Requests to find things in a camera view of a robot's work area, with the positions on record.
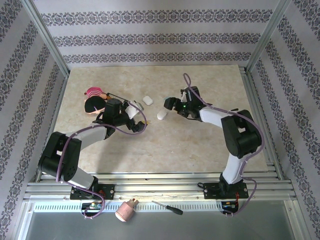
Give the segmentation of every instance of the patterned wallpaper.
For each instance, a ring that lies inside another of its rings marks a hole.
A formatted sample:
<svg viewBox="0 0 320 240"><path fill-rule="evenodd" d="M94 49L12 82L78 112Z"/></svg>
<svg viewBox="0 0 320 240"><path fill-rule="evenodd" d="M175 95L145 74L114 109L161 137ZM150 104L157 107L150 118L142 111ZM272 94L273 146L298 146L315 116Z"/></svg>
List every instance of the patterned wallpaper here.
<svg viewBox="0 0 320 240"><path fill-rule="evenodd" d="M70 68L245 66L278 0L34 3Z"/></svg>
<svg viewBox="0 0 320 240"><path fill-rule="evenodd" d="M64 76L19 0L0 0L0 240L11 239Z"/></svg>
<svg viewBox="0 0 320 240"><path fill-rule="evenodd" d="M312 239L320 239L319 16L317 1L291 2L252 72L282 172L294 184Z"/></svg>

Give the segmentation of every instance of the metal vent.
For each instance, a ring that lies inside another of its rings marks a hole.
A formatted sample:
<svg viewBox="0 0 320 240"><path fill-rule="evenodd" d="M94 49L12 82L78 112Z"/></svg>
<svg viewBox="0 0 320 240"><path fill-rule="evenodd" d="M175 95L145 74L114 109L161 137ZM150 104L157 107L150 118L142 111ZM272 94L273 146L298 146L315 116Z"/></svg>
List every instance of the metal vent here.
<svg viewBox="0 0 320 240"><path fill-rule="evenodd" d="M170 205L181 209L184 212L212 212L221 211L222 204L220 201L201 201L201 202L161 202L165 205ZM106 202L103 212L114 213L122 204L122 202ZM36 203L34 207L35 213L76 213L79 212L81 203L69 202L50 202ZM163 206L156 205L152 202L140 202L134 207L136 212L167 212Z"/></svg>

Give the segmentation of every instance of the pink cable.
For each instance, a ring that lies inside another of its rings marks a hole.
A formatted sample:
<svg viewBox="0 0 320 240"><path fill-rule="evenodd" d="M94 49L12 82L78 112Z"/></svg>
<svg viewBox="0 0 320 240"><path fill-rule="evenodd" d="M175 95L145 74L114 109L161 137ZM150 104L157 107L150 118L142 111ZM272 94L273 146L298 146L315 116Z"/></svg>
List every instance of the pink cable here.
<svg viewBox="0 0 320 240"><path fill-rule="evenodd" d="M56 171L56 177L55 177L55 181L58 183L60 181L60 175L61 175L61 170L62 170L62 162L64 160L64 157L65 157L65 154L66 154L66 150L67 150L67 147L68 147L68 144L69 142L71 141L71 139L76 136L77 134L80 134L84 131L87 131L89 129L95 129L95 128L101 128L101 127L110 127L110 128L113 128L113 129L116 129L118 131L120 131L121 133L124 133L124 134L127 134L127 135L139 135L139 134L142 134L145 130L146 130L146 127L147 127L147 118L146 116L144 115L144 113L136 106L132 105L130 102L129 102L129 105L134 107L135 109L137 109L139 111L139 113L141 113L143 119L144 119L144 127L143 129L140 131L140 132L136 132L136 133L130 133L130 132L126 132L126 131L123 131L121 130L120 128L116 127L116 126L112 126L112 125L109 125L109 124L99 124L99 125L94 125L94 126L88 126L88 127L85 127L83 129L80 129L78 130L77 132L74 132L73 134L71 134L68 139L66 140L65 142L65 145L63 147L63 150L62 150L62 153L61 153L61 157L60 157L60 161L59 161L59 164L58 164L58 168L57 168L57 171ZM67 184L71 185L72 187L76 188L76 189L79 189L81 191L85 191L89 194L93 194L93 195L96 195L98 197L101 198L102 200L102 203L101 203L101 209L100 211L98 211L95 215L93 216L87 216L86 215L86 211L84 211L83 215L85 218L89 218L89 219L93 219L95 217L97 217L99 214L101 214L103 212L103 210L105 209L105 205L106 205L106 202L105 202L105 199L103 198L103 196L101 196L100 194L94 192L94 191L91 191L91 190L88 190L88 189L85 189L83 187L79 187L79 186L76 186L74 184L71 184L69 182L66 182Z"/></svg>
<svg viewBox="0 0 320 240"><path fill-rule="evenodd" d="M211 106L209 105L208 103L206 103L197 93L195 90L192 89L191 87L191 79L190 79L190 76L187 74L187 73L184 73L183 74L183 78L184 78L184 81L186 82L188 88L190 89L190 91L204 104L206 105L207 107L213 109L213 110L217 110L219 112L222 112L222 113L225 113L225 114L231 114L231 115L235 115L239 118L242 118L246 121L248 121L249 123L251 123L259 132L260 136L261 136L261 147L259 148L258 151L254 152L253 154L247 156L244 160L244 162L242 163L241 165L241 168L240 168L240 176L244 179L244 180L248 180L248 181L252 181L254 182L254 188L252 190L252 193L250 194L249 198L246 200L246 202L242 205L242 207L235 213L229 215L229 216L235 216L237 214L239 214L240 212L242 212L242 210L248 205L249 201L251 200L251 198L254 196L255 192L256 192L256 189L257 189L257 182L250 178L250 177L243 177L243 171L245 169L245 166L248 162L249 159L253 158L254 156L256 156L257 154L259 154L263 148L265 147L265 138L264 138L264 134L261 130L261 128L254 122L252 121L250 118L247 118L246 116L243 116L237 112L233 112L233 111L228 111L228 110L224 110L224 109L221 109L221 108L218 108L218 107L214 107L214 106Z"/></svg>

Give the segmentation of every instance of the beige tabletop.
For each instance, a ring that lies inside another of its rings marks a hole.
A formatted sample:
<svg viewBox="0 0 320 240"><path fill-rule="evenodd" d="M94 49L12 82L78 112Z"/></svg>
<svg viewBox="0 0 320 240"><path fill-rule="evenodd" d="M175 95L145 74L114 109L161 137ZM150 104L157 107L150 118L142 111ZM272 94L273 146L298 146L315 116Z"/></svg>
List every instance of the beige tabletop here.
<svg viewBox="0 0 320 240"><path fill-rule="evenodd" d="M149 125L144 133L129 136L115 132L80 153L79 167L90 173L124 172L222 172L229 152L221 128L187 120L175 111L157 119L165 97L180 97L188 73L205 101L216 107L250 110L237 65L117 66L73 68L55 131L74 132L87 127L96 115L86 114L84 92L90 87L142 103ZM153 104L143 103L150 96ZM250 160L247 172L266 172L263 153Z"/></svg>

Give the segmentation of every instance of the screwdriver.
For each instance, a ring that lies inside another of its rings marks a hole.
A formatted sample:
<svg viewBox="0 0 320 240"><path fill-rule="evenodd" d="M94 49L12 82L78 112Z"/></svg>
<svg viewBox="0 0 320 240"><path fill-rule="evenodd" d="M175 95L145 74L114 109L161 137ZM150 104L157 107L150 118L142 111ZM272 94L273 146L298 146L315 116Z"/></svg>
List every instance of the screwdriver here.
<svg viewBox="0 0 320 240"><path fill-rule="evenodd" d="M176 207L173 207L173 206L169 206L169 205L164 205L164 204L161 204L159 202L156 202L156 201L152 201L154 204L158 204L162 207L165 207L166 209L174 212L175 214L178 214L178 215L182 215L184 213L184 211L180 210L179 208L176 208Z"/></svg>

